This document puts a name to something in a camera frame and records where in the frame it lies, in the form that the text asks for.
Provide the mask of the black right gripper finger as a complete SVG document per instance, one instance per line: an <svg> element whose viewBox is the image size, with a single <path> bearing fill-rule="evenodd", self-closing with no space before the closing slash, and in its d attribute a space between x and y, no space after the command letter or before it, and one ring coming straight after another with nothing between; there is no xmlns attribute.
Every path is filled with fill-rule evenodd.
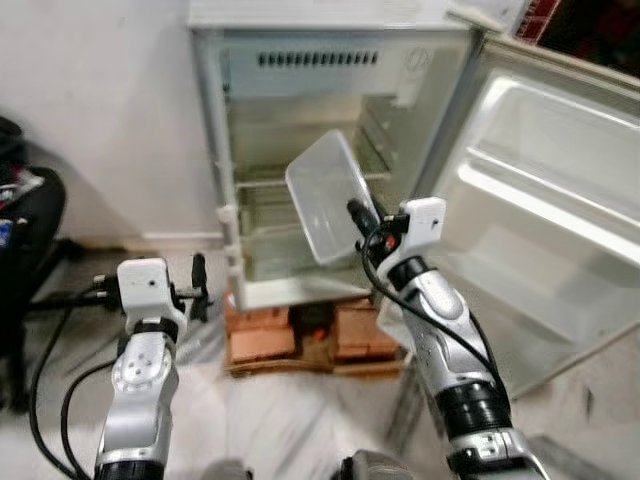
<svg viewBox="0 0 640 480"><path fill-rule="evenodd" d="M356 225L360 239L369 238L371 234L379 232L379 214L375 207L369 207L357 198L351 198L347 201L346 209L352 223Z"/></svg>

